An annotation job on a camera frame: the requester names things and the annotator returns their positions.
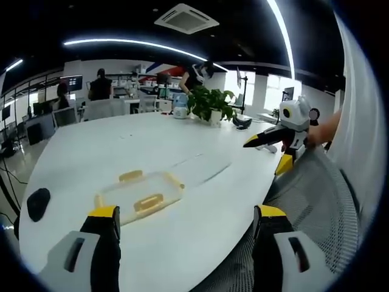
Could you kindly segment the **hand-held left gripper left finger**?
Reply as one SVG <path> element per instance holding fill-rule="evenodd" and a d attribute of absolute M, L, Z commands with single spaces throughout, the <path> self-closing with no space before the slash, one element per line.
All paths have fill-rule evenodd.
<path fill-rule="evenodd" d="M 120 208 L 98 207 L 48 253 L 38 274 L 49 291 L 118 291 Z"/>

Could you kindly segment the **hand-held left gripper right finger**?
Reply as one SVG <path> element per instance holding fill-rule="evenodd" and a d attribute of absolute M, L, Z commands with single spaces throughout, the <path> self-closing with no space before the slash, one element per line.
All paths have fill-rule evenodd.
<path fill-rule="evenodd" d="M 293 230 L 281 209 L 256 205 L 252 226 L 253 291 L 325 291 L 332 284 L 324 252 Z"/>

